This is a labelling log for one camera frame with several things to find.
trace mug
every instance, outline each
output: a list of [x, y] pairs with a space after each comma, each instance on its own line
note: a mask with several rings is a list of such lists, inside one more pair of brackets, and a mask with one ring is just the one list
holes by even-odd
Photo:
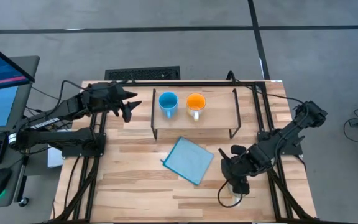
[[158, 99], [162, 113], [168, 118], [171, 119], [173, 115], [176, 114], [178, 110], [178, 96], [172, 92], [165, 92], [160, 95]]
[[205, 107], [205, 97], [200, 93], [192, 93], [187, 96], [186, 105], [187, 113], [193, 117], [194, 121], [198, 121]]

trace cup handle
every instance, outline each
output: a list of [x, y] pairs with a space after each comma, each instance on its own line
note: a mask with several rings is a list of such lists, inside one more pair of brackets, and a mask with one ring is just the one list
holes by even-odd
[[195, 113], [194, 113], [194, 117], [193, 117], [193, 118], [194, 118], [194, 121], [198, 121], [199, 116], [200, 116], [200, 115], [198, 114], [198, 112], [195, 112]]

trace black metal frame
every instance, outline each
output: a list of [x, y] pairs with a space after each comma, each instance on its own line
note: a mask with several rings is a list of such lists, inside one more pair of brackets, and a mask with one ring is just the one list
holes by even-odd
[[27, 176], [25, 175], [25, 168], [27, 166], [27, 162], [29, 160], [29, 156], [25, 156], [23, 158], [23, 162], [21, 164], [21, 169], [18, 177], [18, 181], [16, 183], [15, 192], [13, 195], [13, 202], [19, 203], [23, 199], [24, 187], [27, 182]]
[[[257, 115], [257, 122], [259, 125], [259, 132], [258, 132], [258, 138], [259, 138], [259, 135], [261, 135], [261, 133], [264, 131], [264, 124], [263, 124], [263, 119], [262, 119], [262, 112], [260, 111], [259, 98], [257, 97], [258, 91], [257, 91], [256, 87], [258, 86], [261, 89], [260, 93], [262, 94], [262, 97], [264, 99], [267, 120], [269, 123], [269, 130], [271, 130], [271, 131], [274, 130], [273, 119], [272, 119], [272, 114], [271, 114], [271, 110], [270, 110], [269, 100], [267, 98], [265, 82], [261, 82], [261, 81], [239, 82], [238, 80], [235, 79], [234, 74], [232, 74], [232, 72], [231, 73], [229, 72], [228, 77], [229, 76], [230, 76], [230, 80], [227, 80], [225, 82], [220, 82], [220, 81], [209, 81], [209, 82], [171, 82], [171, 81], [169, 81], [169, 82], [128, 82], [123, 85], [124, 86], [137, 86], [137, 87], [141, 87], [141, 86], [245, 86], [245, 87], [248, 86], [248, 87], [251, 87], [250, 89], [254, 94], [254, 104], [255, 104], [255, 110], [256, 110], [256, 115]], [[96, 121], [96, 115], [93, 115], [93, 117], [91, 119], [91, 127], [92, 128], [94, 128], [94, 126], [95, 126], [95, 121]], [[104, 131], [105, 123], [106, 123], [106, 113], [102, 114], [101, 124], [100, 124], [100, 129], [99, 129], [100, 133]], [[274, 170], [270, 170], [267, 172], [276, 222], [279, 222], [279, 223], [280, 222], [285, 222], [285, 223], [336, 223], [336, 222], [325, 222], [325, 221], [319, 221], [318, 219], [313, 219], [309, 215], [307, 215], [307, 213], [305, 213], [305, 211], [303, 211], [303, 209], [297, 204], [295, 199], [292, 197], [290, 192], [287, 190], [282, 163], [278, 162], [278, 164], [280, 164], [280, 165], [278, 165], [278, 171], [280, 173], [280, 177], [277, 175], [277, 173]], [[83, 175], [85, 176], [85, 173], [87, 171], [87, 166], [88, 165], [84, 162], [83, 168], [81, 170], [81, 176], [83, 176]], [[95, 170], [96, 173], [94, 175], [94, 179], [91, 180], [91, 183], [89, 185], [89, 194], [88, 194], [88, 200], [87, 200], [87, 205], [86, 205], [86, 210], [85, 210], [85, 219], [78, 219], [79, 212], [77, 212], [77, 213], [75, 213], [75, 216], [73, 217], [74, 220], [70, 220], [70, 221], [55, 220], [55, 223], [89, 223], [90, 222], [91, 211], [92, 211], [92, 207], [93, 207], [92, 204], [93, 204], [94, 191], [96, 188], [96, 178], [97, 178], [98, 166], [99, 166], [99, 158], [95, 157], [94, 163], [92, 166], [92, 170]], [[287, 211], [286, 218], [282, 218], [281, 214], [280, 214], [280, 207], [278, 205], [278, 198], [277, 198], [277, 191], [275, 188], [275, 184], [278, 186], [278, 188], [283, 193], [285, 207], [286, 207], [286, 211]], [[85, 185], [80, 184], [81, 190], [84, 190], [84, 186]], [[301, 219], [293, 218], [291, 205], [294, 206], [293, 207], [294, 211], [296, 211], [297, 215]]]
[[[155, 92], [156, 92], [155, 89], [153, 89], [152, 119], [151, 119], [150, 127], [152, 128], [154, 139], [157, 140], [157, 138], [158, 138], [158, 129], [155, 129], [155, 127], [154, 127]], [[234, 88], [232, 92], [234, 93], [234, 101], [236, 103], [237, 128], [236, 128], [236, 130], [234, 130], [234, 132], [232, 132], [231, 129], [229, 129], [229, 138], [230, 139], [232, 139], [241, 128], [241, 116], [240, 116], [239, 100], [238, 100], [238, 97], [237, 97], [237, 90]]]

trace desk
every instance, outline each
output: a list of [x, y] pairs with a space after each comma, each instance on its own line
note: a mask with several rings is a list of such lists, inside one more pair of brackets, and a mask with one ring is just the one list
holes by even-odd
[[[34, 77], [40, 58], [38, 56], [26, 56], [12, 57], [11, 60], [23, 68], [29, 75]], [[12, 111], [9, 115], [8, 124], [5, 127], [0, 127], [0, 132], [10, 131], [13, 128], [13, 125], [15, 125], [16, 121], [22, 118], [27, 100], [30, 95], [30, 91], [31, 84], [18, 87], [16, 97], [13, 102]], [[0, 169], [9, 167], [21, 157], [21, 154], [8, 147], [5, 151], [4, 158], [0, 163]], [[12, 175], [6, 186], [6, 191], [4, 192], [4, 195], [0, 197], [0, 207], [8, 206], [12, 203], [15, 191], [17, 189], [20, 173], [24, 171], [24, 168], [21, 166], [20, 162], [14, 165], [11, 169]]]
[[[282, 82], [266, 81], [267, 93], [285, 96]], [[161, 91], [186, 90], [231, 92], [237, 88], [242, 127], [229, 139], [227, 130], [161, 130], [158, 140], [150, 128], [153, 88]], [[267, 174], [249, 177], [250, 194], [235, 208], [223, 208], [216, 199], [225, 179], [220, 170], [218, 149], [230, 155], [230, 147], [245, 147], [257, 142], [257, 124], [252, 91], [242, 86], [230, 87], [125, 87], [139, 95], [131, 101], [142, 100], [132, 112], [130, 123], [108, 114], [105, 133], [108, 143], [100, 158], [91, 222], [251, 222], [274, 221]], [[262, 117], [266, 122], [262, 96], [258, 95]], [[270, 109], [276, 128], [291, 121], [286, 99], [269, 96]], [[73, 129], [89, 126], [90, 118], [73, 123]], [[199, 186], [164, 168], [165, 159], [178, 137], [184, 136], [214, 154], [213, 161]], [[74, 171], [68, 201], [74, 196], [80, 179], [82, 159]], [[310, 215], [315, 216], [313, 200], [303, 165], [293, 156], [282, 156], [285, 177], [290, 192]], [[55, 196], [56, 213], [63, 210], [68, 178], [75, 158], [65, 160]], [[283, 199], [277, 189], [282, 217], [285, 217]], [[81, 203], [80, 218], [84, 217], [87, 193]], [[234, 203], [227, 187], [221, 192], [223, 203]]]

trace orange mug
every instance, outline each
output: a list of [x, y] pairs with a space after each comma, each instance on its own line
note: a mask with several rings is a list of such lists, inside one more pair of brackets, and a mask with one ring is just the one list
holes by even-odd
[[200, 93], [192, 93], [187, 96], [186, 105], [187, 113], [193, 117], [194, 121], [198, 121], [205, 107], [205, 97]]

